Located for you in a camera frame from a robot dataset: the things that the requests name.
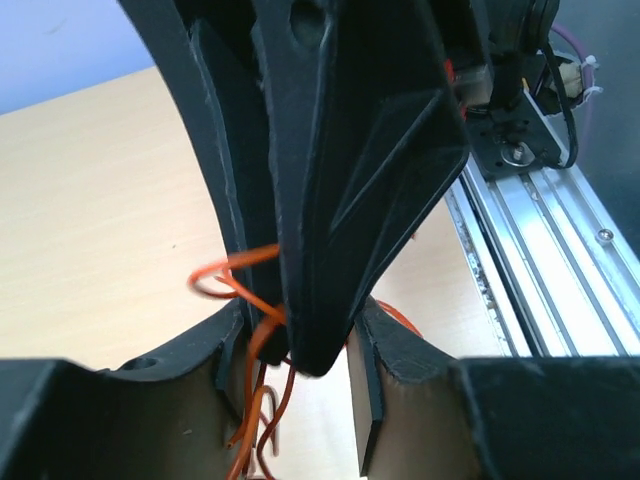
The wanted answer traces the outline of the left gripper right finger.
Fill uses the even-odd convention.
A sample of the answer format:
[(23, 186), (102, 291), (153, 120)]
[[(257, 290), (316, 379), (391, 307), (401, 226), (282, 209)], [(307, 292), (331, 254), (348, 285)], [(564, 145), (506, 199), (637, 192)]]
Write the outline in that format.
[(347, 344), (370, 479), (635, 479), (635, 357), (454, 359), (373, 300)]

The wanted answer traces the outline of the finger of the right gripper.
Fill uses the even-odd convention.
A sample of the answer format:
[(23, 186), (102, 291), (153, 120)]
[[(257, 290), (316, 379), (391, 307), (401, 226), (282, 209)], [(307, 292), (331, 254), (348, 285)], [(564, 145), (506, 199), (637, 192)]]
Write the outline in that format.
[(226, 250), (277, 242), (263, 91), (253, 35), (283, 33), (288, 1), (124, 1), (182, 117)]
[(258, 1), (290, 354), (324, 375), (468, 141), (438, 1)]

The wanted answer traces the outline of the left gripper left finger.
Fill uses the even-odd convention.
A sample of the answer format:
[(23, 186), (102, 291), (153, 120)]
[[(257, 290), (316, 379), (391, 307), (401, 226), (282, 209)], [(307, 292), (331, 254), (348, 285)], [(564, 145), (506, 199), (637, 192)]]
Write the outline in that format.
[(240, 422), (247, 343), (238, 301), (116, 370), (1, 364), (5, 479), (222, 479)]

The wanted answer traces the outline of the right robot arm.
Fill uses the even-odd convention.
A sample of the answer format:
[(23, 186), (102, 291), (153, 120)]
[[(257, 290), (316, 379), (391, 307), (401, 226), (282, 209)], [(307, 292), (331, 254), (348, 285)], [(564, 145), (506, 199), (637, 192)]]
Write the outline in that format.
[(286, 322), (259, 351), (334, 364), (385, 270), (517, 104), (555, 1), (125, 1), (180, 112), (236, 278)]

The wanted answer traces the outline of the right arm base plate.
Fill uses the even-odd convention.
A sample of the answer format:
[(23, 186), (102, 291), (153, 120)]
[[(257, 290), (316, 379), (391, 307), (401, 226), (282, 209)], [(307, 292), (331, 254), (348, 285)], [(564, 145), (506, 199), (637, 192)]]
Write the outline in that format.
[(569, 151), (528, 91), (511, 110), (467, 113), (472, 156), (487, 181), (563, 167)]

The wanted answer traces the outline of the aluminium rail frame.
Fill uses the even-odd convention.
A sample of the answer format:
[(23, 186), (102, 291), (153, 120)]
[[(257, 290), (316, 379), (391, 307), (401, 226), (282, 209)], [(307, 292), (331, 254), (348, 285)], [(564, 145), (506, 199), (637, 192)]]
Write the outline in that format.
[(639, 261), (578, 167), (487, 181), (471, 152), (446, 202), (502, 352), (638, 354)]

